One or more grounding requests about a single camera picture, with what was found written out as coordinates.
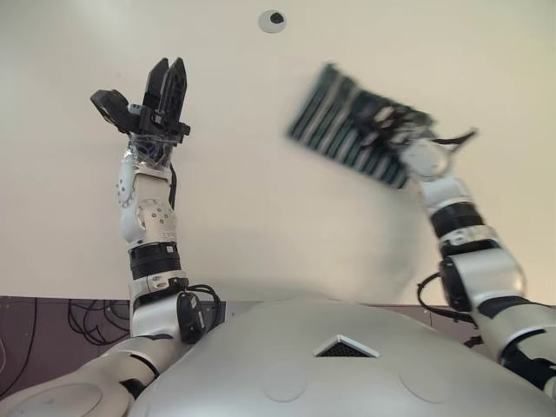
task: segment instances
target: silver robot arm segment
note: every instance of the silver robot arm segment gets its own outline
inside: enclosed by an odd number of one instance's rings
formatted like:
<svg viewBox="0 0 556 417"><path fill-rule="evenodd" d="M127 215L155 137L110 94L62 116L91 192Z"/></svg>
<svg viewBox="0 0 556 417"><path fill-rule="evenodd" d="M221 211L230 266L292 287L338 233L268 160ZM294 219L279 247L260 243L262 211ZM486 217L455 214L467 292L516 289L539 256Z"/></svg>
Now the silver robot arm segment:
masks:
<svg viewBox="0 0 556 417"><path fill-rule="evenodd" d="M394 143L439 239L448 303L469 312L496 360L556 399L556 312L525 298L526 278L452 171L454 147L431 132Z"/></svg>

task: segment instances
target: dark wall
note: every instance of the dark wall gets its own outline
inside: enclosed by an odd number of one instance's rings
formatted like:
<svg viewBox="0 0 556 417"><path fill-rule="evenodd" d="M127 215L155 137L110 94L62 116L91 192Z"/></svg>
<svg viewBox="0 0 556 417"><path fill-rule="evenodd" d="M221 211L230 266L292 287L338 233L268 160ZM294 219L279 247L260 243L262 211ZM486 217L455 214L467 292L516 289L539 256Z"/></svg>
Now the dark wall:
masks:
<svg viewBox="0 0 556 417"><path fill-rule="evenodd" d="M118 302L125 309L126 301ZM8 392L11 394L25 387L36 385L76 370L82 364L96 358L108 347L93 346L82 335L71 331L68 324L67 299L37 299L36 333L29 363L21 377ZM477 331L472 325L431 315L419 306L381 306L405 315L448 334L464 342ZM35 299L19 297L0 297L0 338L5 346L5 366L0 373L0 392L2 392L20 372L30 343L35 313ZM105 337L115 339L122 331L115 329L97 313L91 320L98 323ZM474 350L488 356L484 346ZM0 367L3 363L0 347Z"/></svg>

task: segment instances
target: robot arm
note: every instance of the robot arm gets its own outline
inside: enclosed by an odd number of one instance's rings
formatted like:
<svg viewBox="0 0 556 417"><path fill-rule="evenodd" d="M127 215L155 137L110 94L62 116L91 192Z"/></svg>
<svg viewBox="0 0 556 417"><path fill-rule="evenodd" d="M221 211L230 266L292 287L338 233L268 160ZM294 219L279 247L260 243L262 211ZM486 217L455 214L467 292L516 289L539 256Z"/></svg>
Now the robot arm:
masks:
<svg viewBox="0 0 556 417"><path fill-rule="evenodd" d="M391 110L388 114L396 116ZM525 298L520 265L452 171L455 150L474 132L447 141L403 123L397 132L387 145L420 188L439 239L440 278L449 305L473 317L500 364L556 399L556 312Z"/></svg>
<svg viewBox="0 0 556 417"><path fill-rule="evenodd" d="M131 338L72 374L0 402L0 416L124 416L143 389L207 331L201 303L186 291L175 236L172 150L189 133L180 123L187 88L183 61L162 59L150 72L142 105L116 90L91 101L129 137L116 184L121 231L129 243Z"/></svg>

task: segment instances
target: white ceiling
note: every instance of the white ceiling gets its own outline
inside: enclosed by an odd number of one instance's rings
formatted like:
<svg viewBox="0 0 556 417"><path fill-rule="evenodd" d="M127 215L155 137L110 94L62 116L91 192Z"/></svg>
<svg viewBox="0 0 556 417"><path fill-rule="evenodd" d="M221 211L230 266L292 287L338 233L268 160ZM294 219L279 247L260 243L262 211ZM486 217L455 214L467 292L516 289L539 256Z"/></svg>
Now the white ceiling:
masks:
<svg viewBox="0 0 556 417"><path fill-rule="evenodd" d="M278 34L257 27L284 12ZM326 295L415 303L438 255L416 194L313 155L284 132L326 61L481 136L457 169L556 303L554 2L4 0L0 294L123 298L114 181L125 138L89 102L139 101L162 57L189 79L175 152L182 263L226 300ZM441 303L440 286L427 295Z"/></svg>

